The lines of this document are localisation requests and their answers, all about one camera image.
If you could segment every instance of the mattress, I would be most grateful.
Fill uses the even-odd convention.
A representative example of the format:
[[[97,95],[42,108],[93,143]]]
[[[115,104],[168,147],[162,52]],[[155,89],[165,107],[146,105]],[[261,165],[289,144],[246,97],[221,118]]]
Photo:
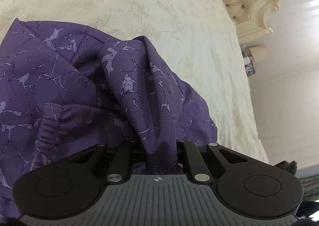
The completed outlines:
[[[0,13],[0,41],[15,18],[81,23],[121,40],[147,36],[169,67],[206,100],[218,142],[268,161],[235,26],[222,0],[0,0]]]

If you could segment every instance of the lamp shade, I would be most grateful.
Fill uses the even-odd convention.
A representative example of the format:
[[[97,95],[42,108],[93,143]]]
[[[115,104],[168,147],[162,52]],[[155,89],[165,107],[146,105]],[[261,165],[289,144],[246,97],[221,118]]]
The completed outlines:
[[[249,50],[255,62],[261,61],[268,55],[268,49],[265,45],[254,46],[249,48]]]

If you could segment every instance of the purple jacket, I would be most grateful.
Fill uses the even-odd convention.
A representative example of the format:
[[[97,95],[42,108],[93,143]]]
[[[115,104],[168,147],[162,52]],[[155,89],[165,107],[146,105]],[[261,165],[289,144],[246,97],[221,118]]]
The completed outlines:
[[[176,140],[216,142],[217,128],[146,37],[16,19],[0,45],[0,219],[19,216],[12,187],[24,173],[129,139],[142,141],[153,173],[174,173]]]

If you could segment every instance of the crosshair symbol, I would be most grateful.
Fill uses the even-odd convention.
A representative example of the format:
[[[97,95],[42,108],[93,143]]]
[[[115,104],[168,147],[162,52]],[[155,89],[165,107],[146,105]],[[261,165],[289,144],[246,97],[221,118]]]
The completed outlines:
[[[153,180],[155,180],[158,183],[158,182],[162,181],[163,179],[160,177],[157,177],[157,178],[154,178]]]

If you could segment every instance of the curtain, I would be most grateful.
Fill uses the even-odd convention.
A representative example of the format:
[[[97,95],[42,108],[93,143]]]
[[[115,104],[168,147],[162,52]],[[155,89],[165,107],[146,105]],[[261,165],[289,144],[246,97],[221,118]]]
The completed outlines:
[[[300,178],[300,182],[304,188],[304,201],[317,201],[319,200],[319,175]]]

